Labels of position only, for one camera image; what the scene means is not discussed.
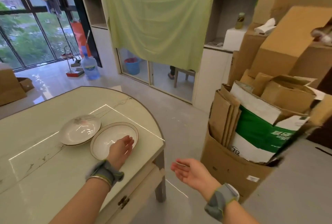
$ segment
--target greenery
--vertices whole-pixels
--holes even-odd
[[[0,3],[0,10],[5,9],[6,6]],[[64,47],[68,43],[65,41],[65,36],[56,15],[40,12],[37,13],[37,17],[56,58],[60,58],[61,54],[64,53]],[[64,12],[60,15],[60,22],[65,30],[67,39],[72,43],[69,44],[73,53],[75,54],[75,50],[79,53],[77,42]],[[51,50],[31,13],[1,15],[0,25],[26,66],[54,60]],[[69,47],[66,47],[66,52],[70,52]],[[0,36],[0,58],[2,61],[9,63],[12,68],[21,67],[21,64],[2,36]]]

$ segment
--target curtain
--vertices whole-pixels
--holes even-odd
[[[103,0],[113,46],[198,71],[212,0]]]

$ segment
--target white ceramic bowl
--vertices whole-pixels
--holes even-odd
[[[102,128],[92,139],[91,154],[99,160],[104,160],[109,153],[110,146],[119,139],[129,135],[134,139],[134,148],[139,140],[139,132],[135,126],[126,122],[112,123]]]
[[[65,145],[79,145],[90,140],[100,129],[100,118],[83,115],[66,122],[59,132],[60,142]]]

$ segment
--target foot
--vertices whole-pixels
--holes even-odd
[[[174,75],[171,75],[171,72],[168,73],[168,78],[174,80]]]

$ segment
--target bucket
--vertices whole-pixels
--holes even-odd
[[[141,61],[141,59],[139,59],[137,57],[127,58],[124,60],[128,74],[133,75],[133,76],[139,74],[140,61]]]

